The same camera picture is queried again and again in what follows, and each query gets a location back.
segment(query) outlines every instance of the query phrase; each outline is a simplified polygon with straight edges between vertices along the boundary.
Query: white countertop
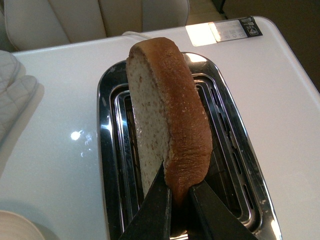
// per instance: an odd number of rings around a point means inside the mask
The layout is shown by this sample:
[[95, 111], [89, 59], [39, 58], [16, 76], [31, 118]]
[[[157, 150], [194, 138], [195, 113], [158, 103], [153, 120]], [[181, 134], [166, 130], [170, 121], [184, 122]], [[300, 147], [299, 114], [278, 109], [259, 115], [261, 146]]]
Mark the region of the white countertop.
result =
[[[185, 27], [150, 32], [212, 60], [239, 109], [283, 239], [320, 235], [320, 95], [278, 29], [195, 47]], [[0, 209], [21, 214], [47, 240], [105, 240], [97, 143], [97, 87], [137, 36], [14, 55], [39, 87], [0, 146]], [[73, 140], [71, 134], [80, 132]]]

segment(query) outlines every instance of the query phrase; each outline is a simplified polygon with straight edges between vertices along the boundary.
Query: white bread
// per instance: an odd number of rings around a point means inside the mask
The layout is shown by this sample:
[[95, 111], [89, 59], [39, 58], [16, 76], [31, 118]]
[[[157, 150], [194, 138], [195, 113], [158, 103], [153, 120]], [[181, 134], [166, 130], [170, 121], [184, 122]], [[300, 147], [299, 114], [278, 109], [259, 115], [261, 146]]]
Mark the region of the white bread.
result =
[[141, 180], [147, 194], [163, 162], [173, 202], [206, 176], [212, 153], [209, 121], [190, 69], [165, 37], [136, 43], [126, 61]]

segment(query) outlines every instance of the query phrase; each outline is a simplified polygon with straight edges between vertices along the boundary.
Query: white chair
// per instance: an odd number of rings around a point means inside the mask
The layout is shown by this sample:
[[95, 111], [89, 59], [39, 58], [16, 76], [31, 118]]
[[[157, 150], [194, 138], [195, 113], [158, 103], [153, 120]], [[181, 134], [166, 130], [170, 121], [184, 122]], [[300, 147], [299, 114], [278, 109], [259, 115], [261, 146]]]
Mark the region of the white chair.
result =
[[185, 26], [188, 14], [188, 0], [4, 0], [17, 50]]

